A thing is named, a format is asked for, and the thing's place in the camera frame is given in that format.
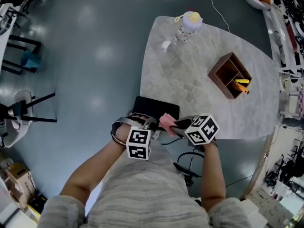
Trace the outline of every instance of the hand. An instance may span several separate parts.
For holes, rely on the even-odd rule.
[[[138,115],[134,115],[133,117],[138,117],[144,120],[147,120],[147,117],[144,116],[138,116]],[[131,126],[129,124],[122,124],[116,131],[116,138],[118,138],[119,140],[123,141],[124,143],[127,142],[128,136],[129,136],[129,132],[130,132]]]

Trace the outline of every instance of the sleeve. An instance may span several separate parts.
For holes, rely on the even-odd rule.
[[[46,202],[37,228],[77,228],[84,219],[85,207],[79,200],[56,196]]]
[[[250,228],[241,201],[229,198],[213,206],[209,212],[210,224],[214,228]]]

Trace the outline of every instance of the person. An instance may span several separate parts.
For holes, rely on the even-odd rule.
[[[116,137],[125,142],[129,130],[122,124]],[[47,201],[38,228],[250,227],[240,201],[226,199],[217,146],[211,142],[204,148],[202,207],[188,195],[183,175],[156,141],[145,161],[128,158],[125,146],[111,140],[74,171],[59,196]],[[85,217],[86,202],[100,182],[101,192]]]

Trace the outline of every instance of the wooden box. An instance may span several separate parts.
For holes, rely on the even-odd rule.
[[[228,99],[236,99],[242,93],[236,84],[236,79],[248,79],[248,84],[239,83],[244,87],[248,87],[252,80],[250,74],[233,52],[222,56],[208,76]]]

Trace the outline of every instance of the gray floor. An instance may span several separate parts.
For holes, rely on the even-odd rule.
[[[232,33],[267,55],[271,49],[264,17],[244,0],[214,0]],[[157,16],[178,16],[197,11],[204,22],[226,29],[210,0],[42,0],[33,4],[29,20],[19,19],[21,34],[43,43],[42,63],[35,75],[1,72],[0,102],[12,103],[21,89],[37,97],[56,97],[35,106],[39,117],[57,117],[58,123],[33,123],[27,135],[9,149],[32,171],[37,188],[47,197],[87,158],[110,140],[110,125],[125,115],[139,94],[142,60],[151,26]],[[7,49],[5,58],[18,62],[20,52]],[[160,141],[169,138],[162,136]],[[252,175],[265,138],[219,140],[226,183]],[[168,146],[176,159],[192,151],[184,141]],[[193,169],[200,172],[201,160]],[[239,197],[250,178],[228,188]],[[199,195],[199,180],[190,190]],[[88,206],[92,205],[97,191]]]

